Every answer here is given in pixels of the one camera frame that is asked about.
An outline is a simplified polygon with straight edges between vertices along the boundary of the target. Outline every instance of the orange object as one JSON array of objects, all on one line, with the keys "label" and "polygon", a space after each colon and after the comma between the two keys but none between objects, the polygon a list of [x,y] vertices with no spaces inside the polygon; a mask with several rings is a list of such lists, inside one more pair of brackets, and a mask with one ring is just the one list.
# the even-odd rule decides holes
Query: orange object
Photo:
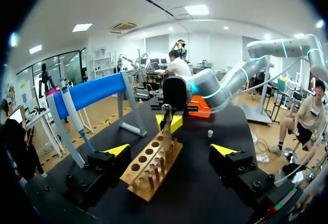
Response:
[{"label": "orange object", "polygon": [[[193,96],[193,98],[191,99],[191,101],[188,105],[198,106],[198,111],[206,111],[206,112],[211,111],[211,108],[208,107],[205,100],[201,96],[198,96],[198,95]],[[211,114],[196,113],[196,112],[190,112],[189,115],[203,117],[203,118],[209,118],[211,116]]]}]

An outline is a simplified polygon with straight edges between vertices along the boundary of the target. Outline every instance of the black shorts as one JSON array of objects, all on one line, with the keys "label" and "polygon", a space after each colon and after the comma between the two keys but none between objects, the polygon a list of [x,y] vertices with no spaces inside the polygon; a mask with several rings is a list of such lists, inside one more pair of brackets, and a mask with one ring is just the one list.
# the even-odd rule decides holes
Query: black shorts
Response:
[{"label": "black shorts", "polygon": [[300,141],[304,146],[311,139],[312,132],[309,129],[303,127],[301,123],[297,124],[297,128],[298,128],[299,136],[296,137],[298,141]]}]

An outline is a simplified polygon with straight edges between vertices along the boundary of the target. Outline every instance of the man in white shirt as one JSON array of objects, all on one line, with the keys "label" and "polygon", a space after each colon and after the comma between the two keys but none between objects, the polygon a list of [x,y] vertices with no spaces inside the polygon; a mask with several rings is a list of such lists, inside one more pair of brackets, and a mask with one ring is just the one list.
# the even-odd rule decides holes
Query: man in white shirt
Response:
[{"label": "man in white shirt", "polygon": [[170,51],[169,56],[171,62],[165,70],[165,74],[173,74],[179,77],[191,77],[190,68],[188,64],[179,57],[178,51]]}]

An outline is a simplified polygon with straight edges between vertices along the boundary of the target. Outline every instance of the sneaker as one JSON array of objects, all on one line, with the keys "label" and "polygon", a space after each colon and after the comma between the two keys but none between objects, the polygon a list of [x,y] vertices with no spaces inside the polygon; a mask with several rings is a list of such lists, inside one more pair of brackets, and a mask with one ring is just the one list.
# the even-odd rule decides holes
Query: sneaker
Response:
[{"label": "sneaker", "polygon": [[269,151],[272,153],[276,153],[278,155],[281,155],[281,150],[279,149],[278,146],[271,146],[269,147]]}]

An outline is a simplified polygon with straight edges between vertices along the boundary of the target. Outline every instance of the small white cup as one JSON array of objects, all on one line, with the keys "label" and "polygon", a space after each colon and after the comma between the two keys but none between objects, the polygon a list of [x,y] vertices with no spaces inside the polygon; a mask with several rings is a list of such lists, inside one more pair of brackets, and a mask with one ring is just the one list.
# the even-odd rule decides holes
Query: small white cup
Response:
[{"label": "small white cup", "polygon": [[209,130],[207,133],[208,138],[212,138],[213,136],[213,130]]}]

